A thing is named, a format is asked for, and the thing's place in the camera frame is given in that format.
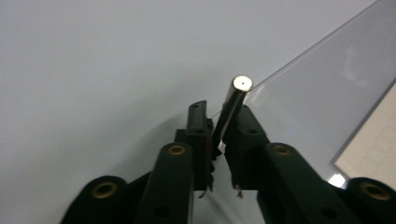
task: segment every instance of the screw hole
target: screw hole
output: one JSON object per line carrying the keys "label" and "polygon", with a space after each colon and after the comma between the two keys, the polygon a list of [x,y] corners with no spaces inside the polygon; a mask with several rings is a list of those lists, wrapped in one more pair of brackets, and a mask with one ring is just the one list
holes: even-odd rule
{"label": "screw hole", "polygon": [[287,147],[275,146],[274,150],[281,156],[289,156],[291,154],[290,149]]}
{"label": "screw hole", "polygon": [[335,219],[337,218],[337,213],[334,211],[334,209],[328,208],[328,207],[324,207],[322,209],[320,209],[321,214],[329,219]]}
{"label": "screw hole", "polygon": [[170,214],[169,208],[167,206],[159,206],[154,210],[154,215],[156,217],[168,217]]}
{"label": "screw hole", "polygon": [[366,193],[368,196],[381,201],[387,201],[390,199],[388,192],[375,184],[367,182],[361,183],[361,191]]}
{"label": "screw hole", "polygon": [[113,182],[105,182],[97,185],[92,190],[92,197],[97,199],[104,199],[110,197],[117,191],[117,185]]}
{"label": "screw hole", "polygon": [[169,147],[169,149],[168,149],[168,152],[169,152],[171,155],[174,155],[174,156],[181,155],[181,154],[183,154],[185,151],[186,151],[186,148],[181,147],[181,146],[172,146],[172,147]]}

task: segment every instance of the metal pin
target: metal pin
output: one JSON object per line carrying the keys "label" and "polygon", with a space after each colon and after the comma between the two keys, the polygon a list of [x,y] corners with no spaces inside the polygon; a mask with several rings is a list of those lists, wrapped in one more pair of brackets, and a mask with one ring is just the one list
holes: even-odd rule
{"label": "metal pin", "polygon": [[245,101],[245,97],[252,88],[253,82],[246,76],[237,76],[231,82],[230,89],[228,90],[220,113],[218,124],[216,125],[216,129],[212,136],[214,149],[212,150],[213,159],[221,155],[221,152],[218,149],[219,143],[221,142],[231,120],[235,119],[238,115]]}

